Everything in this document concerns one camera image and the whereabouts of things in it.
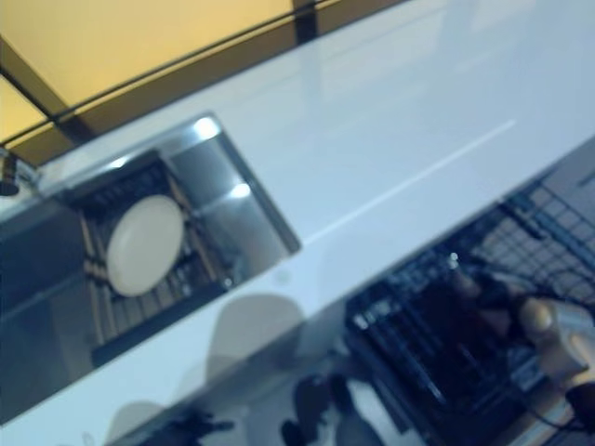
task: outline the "white plate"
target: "white plate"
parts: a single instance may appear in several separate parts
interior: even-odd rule
[[[107,252],[108,278],[125,296],[151,290],[178,258],[184,218],[178,205],[153,195],[132,206],[112,233]]]

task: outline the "sink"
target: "sink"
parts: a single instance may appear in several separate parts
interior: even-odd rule
[[[150,292],[123,297],[107,278],[106,248],[122,214],[154,194],[180,207],[183,248]],[[210,115],[32,203],[0,223],[3,424],[299,248]]]

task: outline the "metal wire basket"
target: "metal wire basket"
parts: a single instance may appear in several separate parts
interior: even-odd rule
[[[418,417],[421,425],[435,432],[443,423],[438,444],[485,444],[489,432],[523,412],[509,398],[510,380],[528,392],[544,376],[530,348],[510,349],[473,318],[453,312],[456,298],[440,288],[452,277],[453,253],[462,263],[591,305],[595,226],[538,180],[350,300],[351,348],[397,397],[414,410],[426,407],[430,415]],[[464,333],[465,342],[450,342],[453,331]],[[482,426],[475,437],[473,423]]]
[[[86,282],[89,288],[97,345],[92,359],[99,366],[168,324],[208,303],[233,285],[239,254],[222,245],[213,228],[192,213],[189,200],[167,166],[148,153],[105,184],[84,190],[74,202],[85,240]],[[107,246],[122,215],[134,203],[154,194],[170,197],[184,216],[178,259],[149,292],[135,298],[119,295],[106,271]]]

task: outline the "wire rack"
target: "wire rack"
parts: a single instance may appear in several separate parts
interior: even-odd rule
[[[170,197],[184,216],[180,254],[173,268],[149,292],[125,297],[113,289],[107,277],[107,246],[122,215],[139,200],[154,194]],[[93,352],[96,365],[164,328],[201,302],[207,303],[238,280],[233,273],[238,253],[229,246],[222,249],[220,234],[217,244],[214,242],[211,229],[192,214],[185,193],[161,160],[144,163],[129,175],[87,193],[78,208],[98,344]]]
[[[480,438],[522,411],[508,398],[509,376],[528,392],[543,374],[531,349],[510,350],[460,309],[460,299],[444,286],[452,279],[453,253],[462,263],[590,305],[595,225],[538,180],[350,300],[348,333],[373,372],[389,381],[396,376],[397,395],[429,408],[432,422],[450,424],[442,430],[450,442],[440,444],[482,444],[470,439],[472,423],[481,426]],[[457,437],[455,424],[462,421],[466,437]]]

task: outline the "white countertop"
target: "white countertop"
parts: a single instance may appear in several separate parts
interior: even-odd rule
[[[2,444],[118,437],[202,386],[214,357],[240,361],[559,160],[595,135],[594,47],[592,0],[411,0],[49,165],[44,188],[211,111],[303,246],[12,420]],[[255,295],[297,313],[264,306],[217,340]]]

